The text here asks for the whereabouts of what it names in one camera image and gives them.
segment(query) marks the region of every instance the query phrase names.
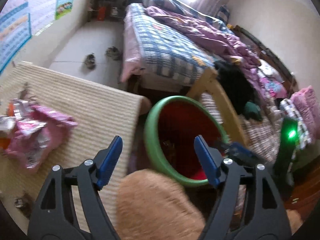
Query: white floor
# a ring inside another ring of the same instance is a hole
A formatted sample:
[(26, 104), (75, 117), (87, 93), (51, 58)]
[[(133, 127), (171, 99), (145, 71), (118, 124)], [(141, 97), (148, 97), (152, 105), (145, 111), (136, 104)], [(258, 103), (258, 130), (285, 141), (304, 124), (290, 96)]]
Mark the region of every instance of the white floor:
[[(124, 25), (120, 22), (92, 21), (81, 27), (60, 51), (50, 69), (96, 83), (125, 90), (118, 84), (122, 61), (105, 55), (107, 48), (123, 50)], [(89, 70), (84, 65), (87, 54), (94, 53), (97, 66)]]

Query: purple comforter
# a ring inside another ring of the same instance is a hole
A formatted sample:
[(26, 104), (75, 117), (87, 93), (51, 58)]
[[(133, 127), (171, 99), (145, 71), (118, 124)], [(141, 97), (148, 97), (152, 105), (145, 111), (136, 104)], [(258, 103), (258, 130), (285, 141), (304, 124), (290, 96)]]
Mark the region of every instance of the purple comforter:
[(155, 6), (147, 7), (146, 13), (228, 62), (239, 62), (247, 80), (257, 90), (262, 101), (265, 101), (265, 90), (260, 86), (256, 71), (261, 65), (259, 58), (247, 50), (246, 45), (237, 36), (223, 33), (199, 19), (164, 11)]

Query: metal screw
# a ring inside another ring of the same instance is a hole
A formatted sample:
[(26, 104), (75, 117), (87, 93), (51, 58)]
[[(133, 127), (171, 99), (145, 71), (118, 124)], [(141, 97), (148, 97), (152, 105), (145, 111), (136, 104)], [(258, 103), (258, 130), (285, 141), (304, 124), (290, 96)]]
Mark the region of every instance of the metal screw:
[(52, 167), (52, 170), (53, 170), (53, 171), (58, 171), (58, 170), (60, 170), (60, 165), (54, 165), (54, 166)]
[(265, 166), (263, 164), (259, 163), (259, 164), (257, 164), (257, 168), (258, 168), (258, 170), (263, 171), (265, 169)]
[(91, 160), (91, 159), (84, 161), (84, 165), (85, 165), (85, 166), (90, 166), (90, 165), (92, 165), (92, 164), (93, 164), (93, 160)]
[(230, 165), (230, 164), (233, 163), (233, 160), (231, 160), (231, 159), (229, 159), (229, 158), (225, 158), (225, 159), (223, 160), (223, 162), (224, 162), (224, 164)]

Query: green cloth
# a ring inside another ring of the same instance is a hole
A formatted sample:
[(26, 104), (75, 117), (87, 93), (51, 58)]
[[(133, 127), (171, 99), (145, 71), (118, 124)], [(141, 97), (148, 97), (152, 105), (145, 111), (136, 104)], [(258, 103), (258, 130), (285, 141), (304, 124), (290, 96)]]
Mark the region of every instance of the green cloth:
[(243, 115), (247, 120), (251, 118), (257, 121), (262, 121), (262, 116), (260, 111), (261, 109), (258, 105), (252, 102), (247, 102), (243, 109)]

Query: blue checkered sheet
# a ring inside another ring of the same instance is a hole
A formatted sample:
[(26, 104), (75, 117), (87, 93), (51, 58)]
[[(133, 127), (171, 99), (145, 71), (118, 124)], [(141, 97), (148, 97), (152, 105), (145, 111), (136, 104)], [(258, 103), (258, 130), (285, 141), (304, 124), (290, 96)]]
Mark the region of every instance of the blue checkered sheet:
[(148, 72), (191, 86), (217, 58), (173, 28), (145, 13), (142, 4), (129, 5), (143, 67)]

